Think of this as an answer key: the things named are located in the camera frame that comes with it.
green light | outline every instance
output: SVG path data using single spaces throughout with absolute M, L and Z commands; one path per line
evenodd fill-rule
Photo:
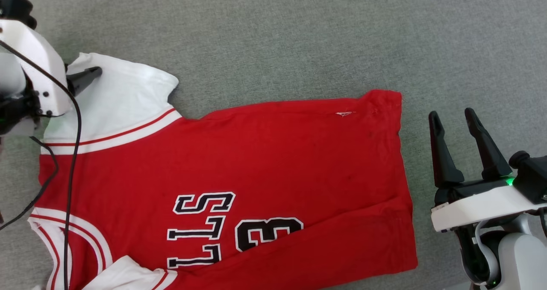
M 508 177 L 508 178 L 506 179 L 506 182 L 507 182 L 507 185 L 508 185 L 508 186 L 512 186 L 512 182 L 513 182 L 513 181 L 514 181 L 514 177 Z

small tag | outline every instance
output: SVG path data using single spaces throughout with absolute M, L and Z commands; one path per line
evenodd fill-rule
M 342 117 L 345 117 L 345 116 L 349 116 L 351 115 L 352 113 L 354 113 L 355 111 L 346 111 L 346 112 L 337 112 L 336 114 L 337 115 L 340 115 Z

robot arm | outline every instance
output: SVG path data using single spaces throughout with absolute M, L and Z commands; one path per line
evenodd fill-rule
M 0 41 L 34 62 L 76 96 L 101 75 L 91 68 L 66 75 L 66 66 L 53 47 L 34 31 L 32 4 L 27 0 L 0 0 Z M 72 109 L 70 97 L 51 79 L 27 62 L 0 53 L 0 137 L 31 136 L 42 117 L 57 117 Z
M 475 112 L 467 108 L 465 118 L 484 167 L 479 181 L 465 181 L 444 142 L 439 116 L 434 111 L 429 115 L 438 187 L 431 210 L 433 226 L 436 231 L 457 235 L 471 289 L 542 289 L 547 249 L 532 236 L 525 213 L 541 214 L 547 235 L 543 219 L 547 207 L 547 157 L 531 159 L 520 151 L 507 163 Z M 516 178 L 510 176 L 509 165 L 518 169 Z M 482 231 L 495 226 L 504 230 Z

floor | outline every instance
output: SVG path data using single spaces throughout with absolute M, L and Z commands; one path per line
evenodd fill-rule
M 261 101 L 402 92 L 400 138 L 420 264 L 338 290 L 439 290 L 465 281 L 455 235 L 436 233 L 429 218 L 430 111 L 441 116 L 453 159 L 469 179 L 482 169 L 465 107 L 475 109 L 506 158 L 547 152 L 546 0 L 31 1 L 37 31 L 65 62 L 96 52 L 174 74 L 180 85 L 170 102 L 186 117 Z M 6 219 L 39 189 L 38 153 L 26 138 L 6 141 Z M 50 270 L 27 222 L 0 232 L 1 289 L 43 284 Z

jersey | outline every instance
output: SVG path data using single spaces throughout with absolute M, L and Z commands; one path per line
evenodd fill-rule
M 416 267 L 400 93 L 192 120 L 168 103 L 174 76 L 98 54 L 82 54 L 68 72 L 92 66 L 103 74 L 77 97 L 71 289 L 126 255 L 176 272 L 159 290 L 317 289 Z M 44 142 L 59 170 L 29 218 L 51 252 L 53 289 L 62 288 L 75 137 L 74 113 L 49 122 Z M 43 151 L 41 183 L 54 172 Z

